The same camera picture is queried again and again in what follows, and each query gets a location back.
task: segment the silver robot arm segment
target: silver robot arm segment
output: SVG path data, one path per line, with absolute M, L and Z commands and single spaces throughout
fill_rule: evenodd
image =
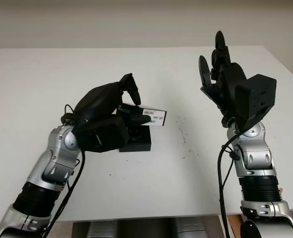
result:
M 233 123 L 227 131 L 228 139 L 238 133 Z M 241 210 L 249 219 L 244 226 L 256 232 L 253 237 L 293 238 L 293 219 L 288 203 L 282 200 L 278 190 L 277 173 L 265 133 L 264 125 L 259 122 L 232 142 L 239 158 L 235 160 L 235 167 L 243 193 Z
M 0 223 L 0 238 L 41 237 L 47 228 L 55 201 L 80 153 L 72 129 L 71 125 L 61 125 L 51 131 L 45 152 Z

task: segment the white table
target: white table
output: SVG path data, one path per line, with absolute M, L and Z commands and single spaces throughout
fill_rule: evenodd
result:
M 61 221 L 217 214 L 217 156 L 226 142 L 222 115 L 199 89 L 198 57 L 211 47 L 0 50 L 0 219 L 60 124 L 91 88 L 132 72 L 142 104 L 167 110 L 151 128 L 151 152 L 87 153 Z M 247 77 L 277 82 L 276 105 L 263 123 L 283 198 L 293 209 L 293 75 L 263 47 L 230 47 Z M 125 102 L 130 102 L 128 95 Z M 224 175 L 230 159 L 223 159 Z M 225 187 L 228 213 L 239 213 L 234 169 Z

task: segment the wire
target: wire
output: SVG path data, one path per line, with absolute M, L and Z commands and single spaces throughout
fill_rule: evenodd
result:
M 75 165 L 75 168 L 77 167 L 77 165 L 79 165 L 79 163 L 80 163 L 80 160 L 79 159 L 76 159 L 76 165 Z M 70 190 L 70 188 L 71 188 L 71 186 L 70 186 L 70 184 L 69 184 L 69 180 L 67 180 L 67 187 L 68 187 L 68 191 Z
M 61 215 L 61 213 L 63 212 L 66 204 L 68 203 L 68 200 L 69 198 L 71 197 L 71 194 L 73 192 L 73 189 L 75 188 L 79 178 L 80 178 L 80 175 L 82 173 L 82 170 L 83 170 L 83 167 L 85 165 L 85 152 L 84 151 L 81 151 L 81 156 L 82 156 L 82 160 L 81 160 L 81 165 L 80 165 L 80 169 L 79 169 L 79 172 L 75 178 L 75 181 L 73 182 L 72 186 L 70 187 L 70 189 L 68 190 L 66 196 L 64 197 L 62 203 L 60 204 L 56 214 L 54 215 L 53 219 L 52 219 L 52 222 L 50 223 L 50 225 L 47 227 L 44 235 L 43 235 L 43 238 L 46 238 L 49 234 L 49 232 L 51 231 L 54 223 L 56 222 L 56 220 L 59 218 L 59 216 Z
M 225 210 L 225 203 L 224 203 L 224 194 L 223 194 L 223 182 L 221 178 L 221 158 L 226 150 L 226 148 L 230 148 L 229 145 L 238 137 L 240 137 L 245 131 L 242 131 L 241 133 L 236 134 L 233 136 L 229 141 L 221 147 L 220 154 L 218 156 L 217 160 L 217 173 L 218 173 L 218 183 L 219 183 L 219 189 L 220 189 L 220 213 L 221 213 L 221 219 L 222 223 L 225 229 L 226 238 L 230 238 L 229 231 L 228 231 L 228 225 L 227 225 L 227 216 L 226 216 L 226 210 Z
M 64 109 L 64 110 L 65 110 L 65 113 L 66 113 L 66 109 L 67 109 L 67 107 L 69 107 L 70 110 L 73 112 L 73 108 L 72 108 L 69 104 L 66 104 L 66 105 L 65 105 L 65 109 Z
M 234 159 L 231 160 L 231 164 L 230 164 L 230 166 L 229 166 L 229 169 L 228 169 L 227 175 L 226 175 L 226 177 L 225 177 L 224 182 L 222 183 L 222 188 L 223 188 L 223 189 L 224 189 L 225 183 L 226 183 L 226 181 L 227 181 L 227 179 L 228 179 L 228 176 L 229 176 L 229 174 L 230 174 L 230 171 L 231 171 L 231 168 L 232 168 L 232 165 L 233 165 L 233 164 L 234 164 Z
M 232 149 L 230 146 L 227 146 L 227 148 L 230 149 L 230 151 L 225 150 L 225 152 L 227 152 L 227 153 L 229 153 L 229 154 L 230 154 L 230 153 L 234 153 L 233 149 Z M 226 181 L 227 181 L 227 179 L 228 179 L 228 176 L 229 176 L 229 174 L 230 174 L 230 171 L 231 171 L 231 168 L 232 168 L 233 164 L 234 164 L 234 158 L 232 158 L 232 160 L 231 160 L 231 164 L 230 164 L 230 166 L 229 166 L 229 169 L 228 169 L 227 175 L 226 175 L 226 177 L 225 177 L 224 182 L 222 183 L 222 188 L 224 188 L 224 186 L 225 186 L 225 183 L 226 183 Z

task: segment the barcode label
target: barcode label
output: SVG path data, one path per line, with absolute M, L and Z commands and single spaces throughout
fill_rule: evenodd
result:
M 144 125 L 160 125 L 164 124 L 165 111 L 158 111 L 154 109 L 143 109 L 142 115 L 148 115 L 151 117 L 151 121 Z

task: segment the robotic arm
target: robotic arm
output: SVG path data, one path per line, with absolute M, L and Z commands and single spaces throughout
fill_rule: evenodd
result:
M 44 238 L 61 214 L 84 165 L 84 152 L 105 152 L 124 147 L 129 135 L 127 125 L 150 121 L 149 116 L 122 117 L 112 113 L 122 103 L 127 91 L 135 105 L 141 104 L 132 74 L 115 83 L 89 91 L 76 105 L 73 113 L 65 113 L 63 125 L 54 128 L 45 152 L 27 178 L 22 192 L 11 204 L 0 223 L 0 238 Z M 79 153 L 82 163 L 74 184 L 50 223 L 55 201 L 73 174 Z
M 220 209 L 226 237 L 229 238 L 223 201 L 220 162 L 231 144 L 242 188 L 242 213 L 247 221 L 240 228 L 242 238 L 293 238 L 293 220 L 288 203 L 281 198 L 271 151 L 265 141 L 265 127 L 260 122 L 275 103 L 276 80 L 257 74 L 246 78 L 237 63 L 231 63 L 221 31 L 216 34 L 210 72 L 203 56 L 199 58 L 201 90 L 223 114 L 229 141 L 218 159 Z

